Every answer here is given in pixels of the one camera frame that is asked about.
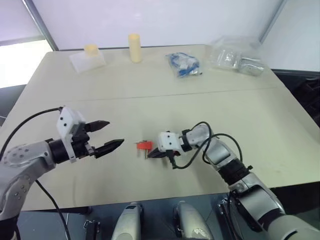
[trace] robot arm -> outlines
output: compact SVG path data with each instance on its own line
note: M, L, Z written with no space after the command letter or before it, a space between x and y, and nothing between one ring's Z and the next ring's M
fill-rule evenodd
M86 124L79 112L64 107L57 122L60 139L16 146L6 152L0 161L0 239L13 238L28 191L39 177L56 164L92 155L99 158L122 144L123 139L116 139L99 148L89 145L87 133L108 124L107 121Z
M162 132L158 136L158 148L150 152L150 158L169 157L173 168L174 156L183 155L192 149L202 148L206 160L228 184L235 205L256 232L266 231L272 240L315 239L320 232L301 219L286 215L276 195L261 180L246 168L235 153L221 140L213 137L208 141L211 130L206 124L199 124L182 135Z

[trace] white table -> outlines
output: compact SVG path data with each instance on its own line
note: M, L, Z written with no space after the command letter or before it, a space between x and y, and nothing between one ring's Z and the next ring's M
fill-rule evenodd
M49 52L0 129L0 144L28 116L62 105L79 110L87 122L111 122L90 134L90 143L124 138L121 147L99 159L57 165L40 178L61 208L227 192L220 175L200 157L185 170L172 170L168 160L137 156L135 142L155 142L159 132L180 132L200 121L235 137L244 163L253 165L268 187L319 181L319 128L270 69L253 77L205 66L198 77L173 76L165 54L187 52L203 60L205 49L143 48L139 64L130 62L127 49L104 50L107 66L83 74L69 62L74 52ZM57 119L58 113L48 113L28 122L10 146L57 138ZM190 156L177 158L177 164ZM52 207L33 185L23 210Z

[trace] white wall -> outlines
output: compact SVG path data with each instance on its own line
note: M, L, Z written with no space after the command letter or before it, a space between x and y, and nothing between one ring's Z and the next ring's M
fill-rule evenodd
M264 43L272 69L320 71L320 0L288 0Z
M33 0L60 50L206 44L221 35L260 37L280 0Z
M4 41L42 38L21 0L0 0L0 45Z

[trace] table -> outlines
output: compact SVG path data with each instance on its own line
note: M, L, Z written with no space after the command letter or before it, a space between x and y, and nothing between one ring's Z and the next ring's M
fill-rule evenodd
M159 132L180 132L200 121L235 137L244 164L270 188L320 180L319 128L270 69L253 77L204 65L203 75L178 79L165 58L173 52L202 61L206 46L143 48L139 64L130 62L128 49L103 50L107 66L82 74L69 62L74 51L47 53L0 129L0 144L25 118L63 105L87 122L111 122L91 133L90 143L124 138L121 147L99 159L59 164L39 179L61 208L227 192L200 157L185 170L173 170L168 160L137 156L135 142L156 141ZM54 112L35 118L9 146L57 138L57 120ZM231 141L222 140L237 153ZM177 164L190 156L177 158ZM51 208L33 185L23 210Z

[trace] clear plastic bag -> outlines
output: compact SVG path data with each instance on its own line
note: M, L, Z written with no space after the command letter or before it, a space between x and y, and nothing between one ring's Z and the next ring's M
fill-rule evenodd
M243 36L224 36L214 41L211 44L209 64L253 76L260 75L265 69L261 60L260 42Z
M199 60L184 52L176 52L166 55L169 64L178 78L183 78L191 75L201 75Z

